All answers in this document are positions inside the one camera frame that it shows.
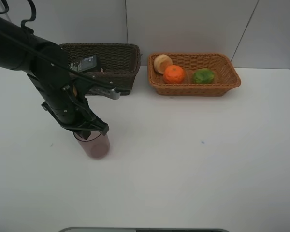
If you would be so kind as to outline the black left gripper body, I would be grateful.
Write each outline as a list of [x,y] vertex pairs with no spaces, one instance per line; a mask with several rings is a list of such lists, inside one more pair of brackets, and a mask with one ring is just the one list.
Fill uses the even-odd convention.
[[61,127],[80,135],[88,135],[90,131],[105,135],[109,131],[108,124],[93,113],[84,96],[77,97],[71,90],[41,91],[40,94],[44,99],[42,107]]

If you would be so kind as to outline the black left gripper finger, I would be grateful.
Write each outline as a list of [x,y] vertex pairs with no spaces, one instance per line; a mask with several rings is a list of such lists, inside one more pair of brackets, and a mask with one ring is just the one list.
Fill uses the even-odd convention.
[[83,140],[87,140],[91,136],[91,131],[89,130],[81,130],[79,132],[79,137]]

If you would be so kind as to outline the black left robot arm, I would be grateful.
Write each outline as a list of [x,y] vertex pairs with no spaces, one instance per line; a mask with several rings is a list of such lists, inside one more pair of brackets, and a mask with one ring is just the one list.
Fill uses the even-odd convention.
[[44,102],[42,107],[64,129],[87,139],[91,131],[105,135],[107,123],[96,116],[85,98],[92,87],[107,84],[68,68],[65,52],[0,17],[0,67],[27,73]]

